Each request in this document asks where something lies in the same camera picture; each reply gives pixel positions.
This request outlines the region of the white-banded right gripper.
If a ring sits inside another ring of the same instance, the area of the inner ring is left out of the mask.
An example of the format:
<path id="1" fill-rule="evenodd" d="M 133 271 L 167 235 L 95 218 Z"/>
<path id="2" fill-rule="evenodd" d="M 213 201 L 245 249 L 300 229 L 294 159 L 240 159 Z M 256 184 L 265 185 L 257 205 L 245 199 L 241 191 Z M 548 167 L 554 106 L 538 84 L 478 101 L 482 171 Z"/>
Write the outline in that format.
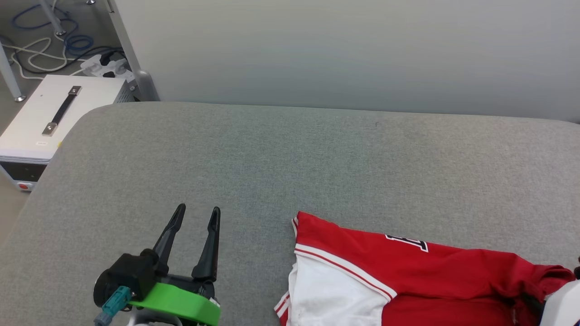
<path id="1" fill-rule="evenodd" d="M 522 301 L 534 317 L 541 317 L 541 326 L 578 326 L 580 324 L 580 281 L 566 283 L 547 301 L 522 293 Z"/>

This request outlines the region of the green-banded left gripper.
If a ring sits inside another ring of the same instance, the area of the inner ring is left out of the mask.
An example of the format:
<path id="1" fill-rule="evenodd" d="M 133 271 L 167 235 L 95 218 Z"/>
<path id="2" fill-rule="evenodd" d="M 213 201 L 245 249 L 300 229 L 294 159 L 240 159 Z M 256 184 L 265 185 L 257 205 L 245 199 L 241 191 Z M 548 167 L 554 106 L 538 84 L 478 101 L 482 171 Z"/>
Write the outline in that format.
<path id="1" fill-rule="evenodd" d="M 178 204 L 153 251 L 157 254 L 155 274 L 168 274 L 168 260 L 177 232 L 182 227 L 186 204 Z M 215 297 L 220 239 L 220 208 L 214 207 L 208 223 L 208 235 L 191 277 L 168 275 L 153 285 L 141 301 L 130 302 L 130 326 L 217 326 L 221 309 Z"/>

